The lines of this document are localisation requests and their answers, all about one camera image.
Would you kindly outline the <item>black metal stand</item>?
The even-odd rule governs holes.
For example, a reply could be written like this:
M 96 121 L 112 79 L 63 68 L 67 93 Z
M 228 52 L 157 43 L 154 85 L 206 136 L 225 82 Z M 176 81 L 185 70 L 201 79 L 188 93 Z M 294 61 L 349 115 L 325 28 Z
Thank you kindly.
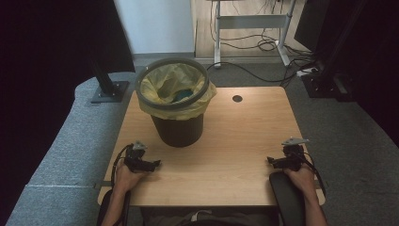
M 368 0 L 331 0 L 328 13 L 330 36 L 321 51 L 313 53 L 318 73 L 305 75 L 302 82 L 310 98 L 340 98 L 347 94 L 334 77 L 340 53 Z

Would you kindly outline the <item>person's right hand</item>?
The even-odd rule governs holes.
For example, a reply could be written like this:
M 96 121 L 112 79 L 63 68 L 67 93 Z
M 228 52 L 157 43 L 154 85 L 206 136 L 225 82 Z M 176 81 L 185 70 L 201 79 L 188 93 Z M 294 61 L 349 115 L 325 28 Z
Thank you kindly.
M 314 189 L 314 174 L 308 166 L 302 166 L 298 171 L 284 169 L 283 172 L 301 191 Z

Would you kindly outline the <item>black trash bin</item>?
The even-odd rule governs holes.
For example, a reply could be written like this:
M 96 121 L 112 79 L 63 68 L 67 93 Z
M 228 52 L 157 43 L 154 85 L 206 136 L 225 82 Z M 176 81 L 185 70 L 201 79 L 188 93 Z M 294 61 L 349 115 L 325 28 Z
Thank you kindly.
M 204 115 L 186 121 L 164 120 L 152 116 L 159 137 L 171 147 L 187 147 L 197 142 L 203 131 Z

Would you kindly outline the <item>person's left hand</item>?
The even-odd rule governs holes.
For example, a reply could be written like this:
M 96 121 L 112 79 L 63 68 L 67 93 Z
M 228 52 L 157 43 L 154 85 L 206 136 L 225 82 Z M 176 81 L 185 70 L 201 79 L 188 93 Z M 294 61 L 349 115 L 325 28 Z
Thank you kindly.
M 148 172 L 131 172 L 124 163 L 119 163 L 117 166 L 114 190 L 118 193 L 125 194 L 132 190 L 138 182 L 147 175 Z

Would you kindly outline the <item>yellow garbage bag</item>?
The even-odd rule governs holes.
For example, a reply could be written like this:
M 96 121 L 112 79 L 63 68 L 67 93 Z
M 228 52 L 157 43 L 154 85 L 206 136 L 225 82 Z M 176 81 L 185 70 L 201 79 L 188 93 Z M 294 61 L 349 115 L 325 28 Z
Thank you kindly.
M 193 94 L 173 103 L 183 89 L 191 89 Z M 217 91 L 198 62 L 172 59 L 148 66 L 136 80 L 136 93 L 145 113 L 164 120 L 186 121 L 203 114 Z

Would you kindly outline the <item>black stand with base plate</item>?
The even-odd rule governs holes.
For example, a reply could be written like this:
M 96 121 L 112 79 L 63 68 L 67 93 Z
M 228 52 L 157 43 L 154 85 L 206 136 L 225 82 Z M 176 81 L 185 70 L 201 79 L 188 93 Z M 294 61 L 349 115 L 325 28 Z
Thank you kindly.
M 92 104 L 120 103 L 130 82 L 112 80 L 110 74 L 117 73 L 118 70 L 113 64 L 109 65 L 93 52 L 90 52 L 88 55 L 88 65 L 98 82 L 98 87 L 90 102 Z

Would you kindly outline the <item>black curtain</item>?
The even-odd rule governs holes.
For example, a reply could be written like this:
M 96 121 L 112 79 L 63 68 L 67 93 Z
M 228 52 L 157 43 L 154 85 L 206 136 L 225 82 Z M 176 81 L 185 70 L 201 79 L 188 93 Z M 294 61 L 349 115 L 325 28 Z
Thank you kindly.
M 0 224 L 93 77 L 135 66 L 116 0 L 0 0 Z
M 345 53 L 354 98 L 399 147 L 399 0 L 366 0 Z

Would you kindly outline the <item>grey carpet mat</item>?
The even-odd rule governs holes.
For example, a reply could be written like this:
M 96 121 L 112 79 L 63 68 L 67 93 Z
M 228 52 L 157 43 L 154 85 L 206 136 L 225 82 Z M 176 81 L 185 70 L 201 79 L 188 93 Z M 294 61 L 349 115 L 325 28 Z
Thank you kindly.
M 95 226 L 97 197 L 135 89 L 133 73 L 119 103 L 93 104 L 95 78 L 75 88 L 72 109 L 11 212 L 5 226 Z

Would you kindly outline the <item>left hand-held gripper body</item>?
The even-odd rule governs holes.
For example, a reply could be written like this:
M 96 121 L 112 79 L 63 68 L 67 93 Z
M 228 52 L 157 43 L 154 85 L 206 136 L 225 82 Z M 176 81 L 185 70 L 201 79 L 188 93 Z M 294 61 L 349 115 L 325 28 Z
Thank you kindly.
M 146 165 L 142 160 L 146 149 L 147 147 L 140 141 L 136 141 L 126 147 L 124 164 L 131 172 L 146 170 Z

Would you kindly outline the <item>white power strip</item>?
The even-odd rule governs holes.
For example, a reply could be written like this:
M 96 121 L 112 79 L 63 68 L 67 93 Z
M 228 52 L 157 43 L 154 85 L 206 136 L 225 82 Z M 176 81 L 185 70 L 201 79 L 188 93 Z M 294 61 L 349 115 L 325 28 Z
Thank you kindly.
M 308 74 L 312 74 L 312 73 L 318 73 L 319 70 L 315 67 L 312 68 L 308 68 L 308 69 L 302 69 L 302 70 L 298 70 L 295 74 L 298 77 L 304 76 L 304 75 L 308 75 Z

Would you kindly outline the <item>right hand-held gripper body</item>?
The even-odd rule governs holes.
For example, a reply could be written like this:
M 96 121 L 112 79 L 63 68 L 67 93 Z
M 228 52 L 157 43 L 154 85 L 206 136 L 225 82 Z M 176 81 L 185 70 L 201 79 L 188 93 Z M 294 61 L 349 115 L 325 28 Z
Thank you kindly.
M 298 171 L 301 165 L 306 162 L 303 145 L 307 142 L 308 140 L 304 138 L 290 137 L 281 143 L 283 146 L 282 151 L 288 161 L 286 168 Z

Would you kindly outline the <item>person's lap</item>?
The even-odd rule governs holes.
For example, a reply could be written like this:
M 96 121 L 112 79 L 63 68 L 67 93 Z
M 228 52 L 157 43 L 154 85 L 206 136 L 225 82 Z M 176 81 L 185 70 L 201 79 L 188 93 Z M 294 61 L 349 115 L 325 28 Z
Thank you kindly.
M 146 226 L 279 226 L 274 207 L 141 207 Z

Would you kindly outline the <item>crumpled blue item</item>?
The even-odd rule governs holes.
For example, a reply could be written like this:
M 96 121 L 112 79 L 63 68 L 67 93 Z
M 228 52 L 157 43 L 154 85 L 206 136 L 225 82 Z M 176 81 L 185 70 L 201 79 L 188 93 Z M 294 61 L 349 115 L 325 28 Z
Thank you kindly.
M 173 103 L 180 102 L 182 99 L 186 97 L 190 97 L 193 94 L 191 89 L 183 89 L 177 92 L 173 99 Z

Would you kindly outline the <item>white metal desk frame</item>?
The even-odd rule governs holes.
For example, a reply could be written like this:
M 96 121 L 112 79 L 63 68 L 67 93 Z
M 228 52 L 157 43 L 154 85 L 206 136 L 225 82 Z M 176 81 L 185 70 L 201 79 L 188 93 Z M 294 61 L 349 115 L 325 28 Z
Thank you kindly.
M 281 61 L 285 67 L 290 65 L 290 58 L 284 47 L 289 26 L 293 18 L 296 0 L 291 0 L 288 12 L 283 14 L 266 14 L 266 15 L 237 15 L 223 16 L 220 13 L 221 2 L 229 0 L 211 0 L 216 2 L 215 13 L 215 48 L 214 63 L 218 69 L 221 67 L 221 40 L 220 31 L 223 29 L 250 29 L 250 28 L 279 28 L 279 39 L 275 41 Z

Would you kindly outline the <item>black monitor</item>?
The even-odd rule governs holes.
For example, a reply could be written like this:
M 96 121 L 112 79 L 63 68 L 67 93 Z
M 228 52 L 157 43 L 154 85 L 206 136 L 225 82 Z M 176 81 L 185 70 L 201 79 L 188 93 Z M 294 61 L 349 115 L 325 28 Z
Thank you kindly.
M 328 13 L 331 0 L 306 0 L 295 32 L 295 40 L 312 52 L 321 51 L 330 36 Z

